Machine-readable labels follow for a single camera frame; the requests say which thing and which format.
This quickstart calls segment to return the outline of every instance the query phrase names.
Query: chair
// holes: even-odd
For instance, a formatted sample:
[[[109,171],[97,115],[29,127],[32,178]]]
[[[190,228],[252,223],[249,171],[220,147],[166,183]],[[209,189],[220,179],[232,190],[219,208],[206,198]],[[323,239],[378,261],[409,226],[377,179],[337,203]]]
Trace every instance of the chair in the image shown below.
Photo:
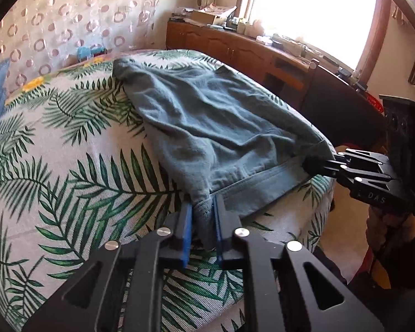
[[[377,151],[385,145],[384,116],[315,59],[309,64],[300,100],[295,107],[335,147]]]

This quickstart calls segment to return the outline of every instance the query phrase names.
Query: bed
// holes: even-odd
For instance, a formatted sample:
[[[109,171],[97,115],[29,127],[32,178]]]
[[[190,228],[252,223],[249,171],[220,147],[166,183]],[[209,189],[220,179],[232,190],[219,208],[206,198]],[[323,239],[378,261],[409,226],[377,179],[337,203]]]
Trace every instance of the bed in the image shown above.
[[[0,119],[0,313],[16,331],[93,250],[109,239],[140,239],[180,208],[182,191],[111,77],[118,56],[41,76],[7,100]],[[191,50],[140,51],[135,59],[167,69],[222,65]],[[333,184],[316,176],[247,225],[269,241],[296,239],[312,251]],[[165,272],[163,331],[235,331],[243,323],[241,271],[221,271],[215,261],[215,251],[195,241],[189,267]]]

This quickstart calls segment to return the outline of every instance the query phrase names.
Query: desk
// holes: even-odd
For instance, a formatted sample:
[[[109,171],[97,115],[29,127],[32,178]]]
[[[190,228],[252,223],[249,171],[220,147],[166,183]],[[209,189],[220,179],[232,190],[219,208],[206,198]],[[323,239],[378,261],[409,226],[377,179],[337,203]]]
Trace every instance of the desk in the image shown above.
[[[167,49],[186,48],[212,56],[249,76],[274,94],[284,84],[301,90],[309,62],[229,31],[168,22]]]

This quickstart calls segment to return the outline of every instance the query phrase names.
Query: black sleeve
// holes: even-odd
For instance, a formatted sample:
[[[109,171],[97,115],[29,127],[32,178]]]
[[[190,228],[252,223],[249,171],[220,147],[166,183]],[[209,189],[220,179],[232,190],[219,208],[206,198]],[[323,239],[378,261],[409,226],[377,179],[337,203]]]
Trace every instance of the black sleeve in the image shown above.
[[[380,262],[387,271],[392,288],[415,289],[415,238],[386,258],[380,258]]]

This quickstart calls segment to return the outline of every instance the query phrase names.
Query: bright window light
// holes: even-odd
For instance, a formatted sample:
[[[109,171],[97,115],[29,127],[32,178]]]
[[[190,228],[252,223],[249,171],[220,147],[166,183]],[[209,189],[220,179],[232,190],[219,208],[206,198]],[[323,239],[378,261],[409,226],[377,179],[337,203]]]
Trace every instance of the bright window light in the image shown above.
[[[376,0],[254,0],[250,21],[303,41],[356,68]]]

